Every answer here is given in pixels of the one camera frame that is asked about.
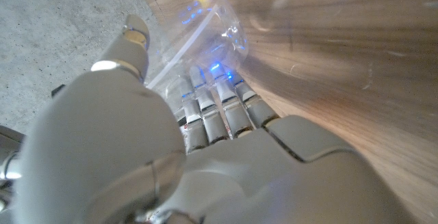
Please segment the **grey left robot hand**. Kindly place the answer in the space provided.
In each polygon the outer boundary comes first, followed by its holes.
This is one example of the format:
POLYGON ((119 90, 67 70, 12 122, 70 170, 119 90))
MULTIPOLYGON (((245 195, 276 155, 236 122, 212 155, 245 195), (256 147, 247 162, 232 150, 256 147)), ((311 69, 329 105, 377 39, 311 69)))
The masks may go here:
POLYGON ((91 71, 57 94, 21 148, 16 223, 413 223, 347 142, 300 116, 187 153, 145 88, 148 29, 129 15, 91 71))

